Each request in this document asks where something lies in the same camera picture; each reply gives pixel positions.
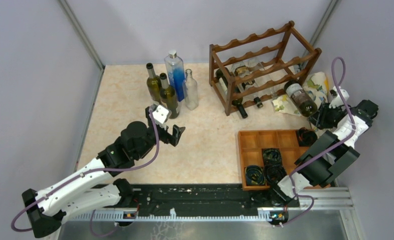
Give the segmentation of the green wine bottle dark label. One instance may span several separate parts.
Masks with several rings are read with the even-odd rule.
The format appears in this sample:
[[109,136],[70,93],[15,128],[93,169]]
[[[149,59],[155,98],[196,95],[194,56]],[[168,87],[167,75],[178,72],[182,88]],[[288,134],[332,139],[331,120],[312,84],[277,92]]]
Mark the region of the green wine bottle dark label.
[[167,75],[160,74],[161,89],[160,98],[165,107],[171,112],[170,119],[175,119],[179,116],[179,102],[176,91],[173,86],[169,84]]

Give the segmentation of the green wine bottle grey capsule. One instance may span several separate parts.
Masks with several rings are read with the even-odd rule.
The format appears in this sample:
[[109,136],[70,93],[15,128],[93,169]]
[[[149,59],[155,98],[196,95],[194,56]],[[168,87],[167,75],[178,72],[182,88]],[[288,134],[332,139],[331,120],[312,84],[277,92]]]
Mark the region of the green wine bottle grey capsule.
[[304,117],[310,117],[317,112],[315,101],[296,80],[289,80],[284,86],[284,91]]

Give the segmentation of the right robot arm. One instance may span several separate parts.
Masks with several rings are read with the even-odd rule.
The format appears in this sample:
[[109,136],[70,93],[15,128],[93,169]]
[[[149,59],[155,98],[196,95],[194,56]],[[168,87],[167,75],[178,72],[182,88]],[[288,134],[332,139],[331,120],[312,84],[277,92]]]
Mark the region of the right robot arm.
[[272,206],[286,205],[307,187],[326,187],[360,156],[354,148],[377,116],[378,105],[362,100],[347,111],[344,106],[321,108],[309,118],[325,132],[295,162],[298,171],[275,181],[266,199]]

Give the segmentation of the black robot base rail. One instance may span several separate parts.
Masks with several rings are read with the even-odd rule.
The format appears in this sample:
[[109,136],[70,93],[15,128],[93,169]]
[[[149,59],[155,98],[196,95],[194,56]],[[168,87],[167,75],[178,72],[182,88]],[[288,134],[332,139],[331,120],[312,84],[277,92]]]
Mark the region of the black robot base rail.
[[226,184],[134,184],[120,208],[139,207],[140,217],[165,217],[174,209],[179,217],[255,216],[258,208],[279,207],[269,190],[243,190],[237,183]]

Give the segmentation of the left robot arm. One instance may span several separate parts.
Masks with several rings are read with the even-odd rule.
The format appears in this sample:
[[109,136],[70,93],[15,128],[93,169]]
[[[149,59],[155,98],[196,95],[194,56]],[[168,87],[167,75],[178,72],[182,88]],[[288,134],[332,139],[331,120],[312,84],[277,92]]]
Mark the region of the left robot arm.
[[30,188],[22,193],[25,204],[22,213],[27,214],[34,237],[49,236],[83,213],[104,207],[130,207],[136,203],[133,187],[124,178],[106,186],[97,185],[120,173],[148,166],[155,157],[140,166],[135,166],[135,162],[152,149],[158,152],[160,143],[175,147],[186,129],[173,125],[169,133],[166,122],[171,111],[162,105],[147,107],[145,115],[147,123],[129,123],[112,144],[70,176],[45,189]]

